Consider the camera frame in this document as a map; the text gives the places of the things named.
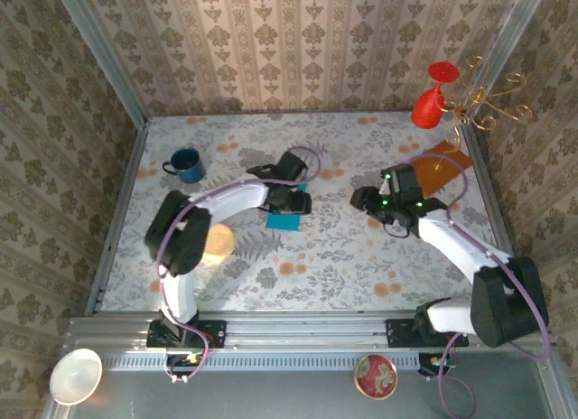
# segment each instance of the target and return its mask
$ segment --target yellow ball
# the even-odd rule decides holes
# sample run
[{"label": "yellow ball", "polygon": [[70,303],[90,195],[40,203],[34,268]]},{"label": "yellow ball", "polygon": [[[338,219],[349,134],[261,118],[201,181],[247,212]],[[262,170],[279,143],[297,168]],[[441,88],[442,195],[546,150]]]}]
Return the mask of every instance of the yellow ball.
[{"label": "yellow ball", "polygon": [[208,265],[218,265],[235,250],[233,231],[219,223],[209,230],[207,243],[202,256],[202,262]]}]

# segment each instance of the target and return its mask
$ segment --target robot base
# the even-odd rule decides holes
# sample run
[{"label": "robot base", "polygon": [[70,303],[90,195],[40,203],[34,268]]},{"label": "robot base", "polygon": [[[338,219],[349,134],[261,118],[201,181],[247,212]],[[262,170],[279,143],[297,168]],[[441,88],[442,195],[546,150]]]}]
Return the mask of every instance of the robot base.
[{"label": "robot base", "polygon": [[[188,325],[202,331],[207,335],[211,349],[225,347],[227,337],[227,322],[224,320],[200,320],[199,313],[195,315]],[[203,342],[194,333],[174,325],[162,312],[159,318],[152,320],[146,335],[146,347],[148,349],[202,349]]]},{"label": "robot base", "polygon": [[[414,319],[386,320],[387,346],[391,349],[445,347],[453,333],[435,333],[423,336]],[[456,347],[468,347],[470,342],[460,336]]]}]

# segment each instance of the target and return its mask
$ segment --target blue cloth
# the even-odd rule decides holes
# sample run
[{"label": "blue cloth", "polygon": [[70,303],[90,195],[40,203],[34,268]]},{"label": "blue cloth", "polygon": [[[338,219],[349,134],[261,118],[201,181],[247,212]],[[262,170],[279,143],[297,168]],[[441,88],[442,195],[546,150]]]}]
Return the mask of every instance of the blue cloth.
[{"label": "blue cloth", "polygon": [[[302,184],[297,187],[298,191],[304,191],[307,189],[307,184]],[[267,216],[267,222],[265,226],[271,229],[283,229],[285,231],[297,231],[299,230],[299,221],[301,219],[301,214],[274,214],[270,213]]]}]

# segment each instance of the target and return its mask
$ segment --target blue mug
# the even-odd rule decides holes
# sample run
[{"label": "blue mug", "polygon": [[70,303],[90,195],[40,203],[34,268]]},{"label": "blue mug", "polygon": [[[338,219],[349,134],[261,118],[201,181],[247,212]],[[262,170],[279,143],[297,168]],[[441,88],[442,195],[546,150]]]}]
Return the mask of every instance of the blue mug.
[{"label": "blue mug", "polygon": [[[174,171],[167,169],[171,165]],[[163,171],[176,175],[182,182],[193,184],[205,176],[205,168],[200,161],[199,152],[194,148],[182,148],[175,151],[170,162],[163,163]]]}]

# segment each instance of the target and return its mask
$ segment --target wallpaper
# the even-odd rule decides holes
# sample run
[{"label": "wallpaper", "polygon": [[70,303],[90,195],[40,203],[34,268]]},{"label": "wallpaper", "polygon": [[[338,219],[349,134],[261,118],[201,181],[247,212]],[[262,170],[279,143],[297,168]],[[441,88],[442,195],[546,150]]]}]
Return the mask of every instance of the wallpaper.
[{"label": "wallpaper", "polygon": [[489,164],[521,250],[537,262],[553,341],[578,393],[578,0],[543,0],[507,68],[528,85],[502,106],[527,102],[527,126],[500,119]]},{"label": "wallpaper", "polygon": [[409,109],[516,0],[86,0],[149,116]]},{"label": "wallpaper", "polygon": [[0,417],[37,417],[135,129],[60,0],[0,0]]}]

